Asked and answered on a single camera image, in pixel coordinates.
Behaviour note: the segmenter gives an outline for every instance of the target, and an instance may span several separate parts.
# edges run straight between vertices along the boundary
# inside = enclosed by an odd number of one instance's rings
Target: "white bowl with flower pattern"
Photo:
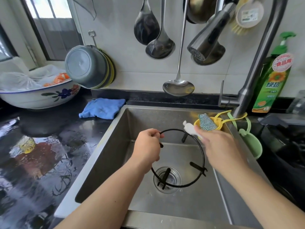
[[[71,100],[79,91],[80,86],[67,80],[49,87],[24,91],[1,91],[0,97],[5,102],[29,109],[44,109],[58,106]]]

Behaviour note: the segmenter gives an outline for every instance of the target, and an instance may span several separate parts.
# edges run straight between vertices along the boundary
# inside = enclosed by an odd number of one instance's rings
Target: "product label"
[[[258,20],[258,8],[242,11],[242,23]]]
[[[289,54],[289,57],[285,56],[285,57],[281,57],[280,59],[281,60],[278,60],[278,63],[279,61],[281,61],[281,64],[278,64],[279,65],[278,67],[282,66],[283,61],[285,61],[285,63],[288,62],[292,64],[293,56],[291,57],[291,54]],[[269,73],[268,79],[265,80],[265,83],[263,84],[261,91],[257,96],[252,112],[258,112],[258,113],[269,112],[273,102],[275,101],[279,92],[283,88],[283,85],[285,84],[287,76],[289,75],[290,72],[291,65],[288,67],[288,69],[285,69],[282,72],[273,70],[272,68],[270,67],[270,69],[267,71]]]
[[[282,54],[273,61],[272,69],[277,72],[287,71],[289,68],[291,68],[293,60],[293,54]]]

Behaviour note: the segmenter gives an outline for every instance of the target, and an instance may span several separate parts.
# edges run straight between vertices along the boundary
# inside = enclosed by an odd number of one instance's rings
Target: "wet countertop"
[[[53,214],[112,120],[79,119],[91,96],[0,118],[0,229],[53,228]]]

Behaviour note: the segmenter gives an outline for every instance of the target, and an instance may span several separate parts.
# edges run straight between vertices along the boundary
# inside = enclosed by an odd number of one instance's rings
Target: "black metal ring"
[[[164,130],[164,131],[160,132],[160,134],[165,133],[165,132],[167,132],[167,131],[180,131],[180,132],[183,132],[183,133],[187,133],[186,131],[181,130],[181,129],[171,128],[171,129],[167,129],[167,130]],[[192,138],[197,142],[197,144],[198,144],[199,147],[200,147],[200,150],[201,150],[201,153],[202,153],[202,158],[203,158],[202,168],[204,169],[204,165],[205,165],[205,162],[206,162],[206,161],[205,161],[203,149],[202,149],[201,145],[199,144],[198,140],[197,140],[193,135],[191,135],[191,134],[188,134],[188,135],[189,135],[190,137],[192,137]],[[151,168],[151,170],[152,170],[153,174],[157,177],[157,179],[159,180],[159,182],[161,182],[163,185],[168,185],[168,186],[170,186],[170,187],[176,187],[176,188],[189,187],[190,185],[192,185],[192,184],[194,184],[195,182],[197,182],[198,179],[200,178],[200,176],[203,174],[202,172],[200,172],[200,174],[198,175],[198,177],[197,177],[194,181],[190,182],[189,184],[185,184],[185,185],[178,186],[178,185],[172,185],[172,184],[169,184],[169,183],[167,183],[167,182],[165,182],[165,181],[162,181],[162,179],[155,173],[154,169]]]

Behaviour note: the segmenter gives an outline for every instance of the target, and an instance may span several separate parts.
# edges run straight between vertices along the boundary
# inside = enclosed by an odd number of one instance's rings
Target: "faucet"
[[[188,51],[193,54],[193,56],[203,61],[208,57],[218,41],[223,28],[229,20],[234,17],[236,3],[238,3],[238,1],[239,0],[234,0],[234,2],[227,3],[223,9],[215,15],[210,23],[208,23],[208,25],[191,41],[188,46]],[[273,0],[270,17],[260,45],[258,46],[245,84],[239,90],[237,97],[223,96],[224,81],[222,81],[218,105],[223,108],[234,108],[231,113],[234,118],[242,117],[248,108],[257,80],[260,76],[259,71],[262,68],[263,61],[267,57],[272,41],[280,26],[287,2],[288,0]]]

